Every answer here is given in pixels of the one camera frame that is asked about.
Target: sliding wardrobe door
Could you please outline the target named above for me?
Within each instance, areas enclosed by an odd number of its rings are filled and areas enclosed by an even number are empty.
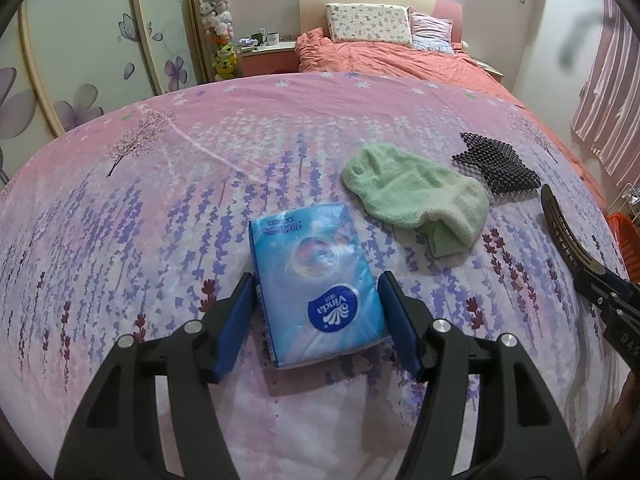
[[[62,127],[154,95],[131,0],[26,0],[42,87]]]
[[[0,188],[55,138],[31,83],[16,14],[0,38]]]
[[[138,0],[162,92],[202,82],[191,31],[190,0]]]

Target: curtain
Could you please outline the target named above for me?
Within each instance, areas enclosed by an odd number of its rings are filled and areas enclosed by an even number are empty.
[[[604,0],[600,44],[572,131],[620,186],[640,180],[640,41],[614,0]]]

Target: stuffed toy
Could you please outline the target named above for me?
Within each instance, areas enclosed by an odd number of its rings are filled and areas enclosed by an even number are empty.
[[[203,18],[203,23],[206,22],[206,25],[208,25],[211,28],[216,28],[216,25],[222,23],[222,20],[220,20],[220,18],[217,16],[217,14],[215,12],[212,12],[209,16],[207,16],[206,18]]]
[[[216,14],[222,14],[228,7],[229,0],[211,0]]]
[[[220,47],[216,52],[213,67],[216,69],[216,81],[231,79],[234,76],[234,69],[238,64],[238,56],[233,46],[229,43]]]
[[[215,31],[215,33],[219,36],[228,36],[228,30],[229,27],[226,23],[219,23],[217,24],[213,30]]]
[[[218,17],[220,18],[221,22],[231,23],[231,12],[229,12],[228,10],[225,10],[225,12],[219,14]]]
[[[230,43],[220,47],[216,55],[222,60],[230,59],[232,66],[238,64],[238,55]]]
[[[201,16],[209,16],[214,10],[214,5],[211,1],[203,2],[200,1],[200,15]]]

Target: tissue pack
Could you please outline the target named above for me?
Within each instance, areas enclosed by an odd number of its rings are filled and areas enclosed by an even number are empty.
[[[375,282],[345,204],[252,220],[250,240],[275,367],[329,359],[387,337]]]

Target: pillow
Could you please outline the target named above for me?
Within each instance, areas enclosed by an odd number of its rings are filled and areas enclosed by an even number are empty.
[[[326,4],[334,43],[380,41],[412,46],[407,8],[383,4]]]
[[[449,54],[450,56],[455,56],[456,53],[453,51],[453,47],[447,41],[440,40],[425,40],[420,36],[413,36],[414,38],[414,48],[417,50],[428,50],[429,52],[439,52],[441,54]]]
[[[418,36],[424,40],[451,43],[451,31],[453,30],[453,22],[451,20],[441,20],[427,14],[421,14],[411,7],[409,7],[409,16],[411,19],[411,34],[414,38]]]

